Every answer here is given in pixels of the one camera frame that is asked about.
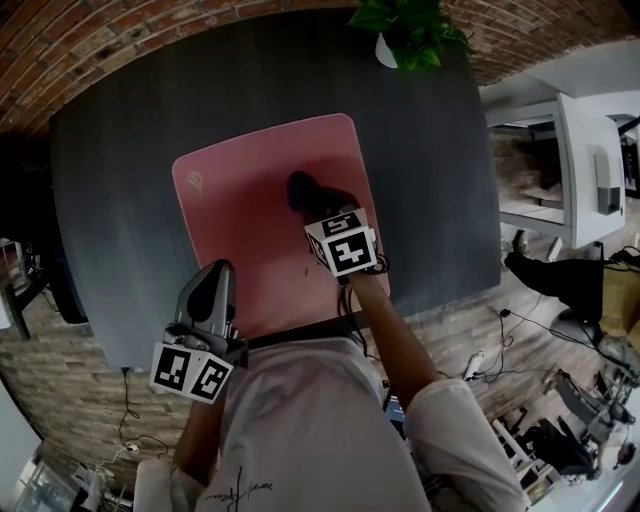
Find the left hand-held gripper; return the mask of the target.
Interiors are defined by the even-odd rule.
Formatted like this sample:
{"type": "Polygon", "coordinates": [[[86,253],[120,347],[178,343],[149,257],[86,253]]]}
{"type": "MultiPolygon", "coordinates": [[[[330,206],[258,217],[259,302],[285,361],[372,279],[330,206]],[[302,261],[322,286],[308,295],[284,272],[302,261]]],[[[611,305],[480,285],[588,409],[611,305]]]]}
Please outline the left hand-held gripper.
{"type": "Polygon", "coordinates": [[[205,404],[213,404],[233,370],[246,367],[248,344],[235,328],[223,337],[194,326],[207,321],[214,309],[217,287],[224,281],[227,323],[236,315],[236,272],[228,260],[217,260],[196,273],[181,290],[174,323],[155,345],[149,385],[205,404]]]}

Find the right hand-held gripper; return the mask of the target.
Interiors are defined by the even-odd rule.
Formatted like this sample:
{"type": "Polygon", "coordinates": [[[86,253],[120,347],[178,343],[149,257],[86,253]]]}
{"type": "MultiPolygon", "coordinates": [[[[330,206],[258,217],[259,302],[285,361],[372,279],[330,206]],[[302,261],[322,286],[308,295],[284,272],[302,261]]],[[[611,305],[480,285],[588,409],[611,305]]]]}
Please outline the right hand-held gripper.
{"type": "Polygon", "coordinates": [[[376,266],[375,230],[367,211],[348,194],[314,188],[305,197],[303,220],[314,257],[335,278],[376,266]]]}

